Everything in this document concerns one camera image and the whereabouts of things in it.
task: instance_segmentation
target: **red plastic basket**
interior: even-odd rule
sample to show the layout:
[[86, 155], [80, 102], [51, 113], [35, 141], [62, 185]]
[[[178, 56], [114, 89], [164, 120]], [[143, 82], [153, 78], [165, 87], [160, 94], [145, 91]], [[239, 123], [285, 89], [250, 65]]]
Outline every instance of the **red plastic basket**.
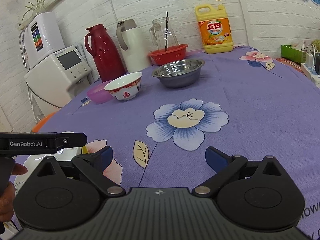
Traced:
[[155, 50], [148, 54], [159, 65], [164, 65], [169, 62], [182, 60], [186, 57], [186, 47], [188, 44], [180, 44], [178, 46], [169, 47], [167, 51], [165, 49]]

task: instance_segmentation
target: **red thermos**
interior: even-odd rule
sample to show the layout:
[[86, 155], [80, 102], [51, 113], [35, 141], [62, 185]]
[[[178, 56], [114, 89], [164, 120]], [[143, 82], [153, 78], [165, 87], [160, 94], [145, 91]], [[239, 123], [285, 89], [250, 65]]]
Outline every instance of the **red thermos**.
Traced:
[[[84, 44], [93, 56], [102, 82], [124, 75], [123, 63], [107, 29], [102, 24], [98, 24], [86, 30], [89, 30], [89, 33], [84, 38]], [[91, 36], [91, 48], [88, 43], [89, 36]]]

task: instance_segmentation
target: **white thermos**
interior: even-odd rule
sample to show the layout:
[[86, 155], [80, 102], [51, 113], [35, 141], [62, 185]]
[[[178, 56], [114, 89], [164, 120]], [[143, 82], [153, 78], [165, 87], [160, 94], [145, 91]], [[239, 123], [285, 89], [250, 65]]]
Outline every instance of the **white thermos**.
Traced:
[[151, 61], [148, 51], [134, 20], [121, 21], [117, 27], [116, 34], [128, 72], [137, 72], [149, 67]]

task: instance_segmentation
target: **white ceramic dish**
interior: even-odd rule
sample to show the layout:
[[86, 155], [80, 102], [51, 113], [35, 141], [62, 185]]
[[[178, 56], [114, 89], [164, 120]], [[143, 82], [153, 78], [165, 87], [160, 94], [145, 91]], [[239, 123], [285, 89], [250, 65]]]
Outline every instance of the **white ceramic dish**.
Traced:
[[104, 89], [118, 100], [129, 100], [140, 91], [141, 76], [141, 72], [129, 73], [111, 81]]
[[16, 187], [16, 194], [20, 190], [20, 188], [23, 186], [23, 184], [26, 182], [26, 180], [29, 178], [31, 173], [35, 170], [35, 168], [39, 165], [39, 163], [42, 161], [42, 159], [46, 156], [54, 156], [57, 161], [71, 161], [71, 159], [81, 154], [82, 152], [81, 147], [76, 148], [67, 148], [59, 150], [56, 154], [39, 154], [39, 155], [30, 155], [26, 161], [24, 162], [24, 166], [27, 167], [28, 172], [23, 175], [17, 175], [16, 179], [14, 180], [14, 186]]

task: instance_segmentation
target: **pink flower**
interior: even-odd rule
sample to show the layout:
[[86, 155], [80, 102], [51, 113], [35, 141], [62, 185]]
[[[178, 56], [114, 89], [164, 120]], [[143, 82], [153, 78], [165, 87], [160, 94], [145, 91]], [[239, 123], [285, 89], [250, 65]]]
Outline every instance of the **pink flower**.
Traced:
[[251, 61], [261, 61], [261, 62], [273, 62], [273, 59], [271, 57], [268, 57], [265, 54], [262, 54], [258, 51], [251, 51], [251, 52], [247, 52], [246, 56], [242, 56], [239, 59], [243, 59], [243, 60], [251, 60]]
[[[86, 144], [86, 148], [89, 153], [95, 153], [107, 146], [106, 140], [94, 140], [91, 143]], [[120, 185], [122, 166], [117, 163], [115, 159], [112, 160], [111, 164], [103, 171], [103, 175], [108, 179], [111, 179], [114, 183]]]

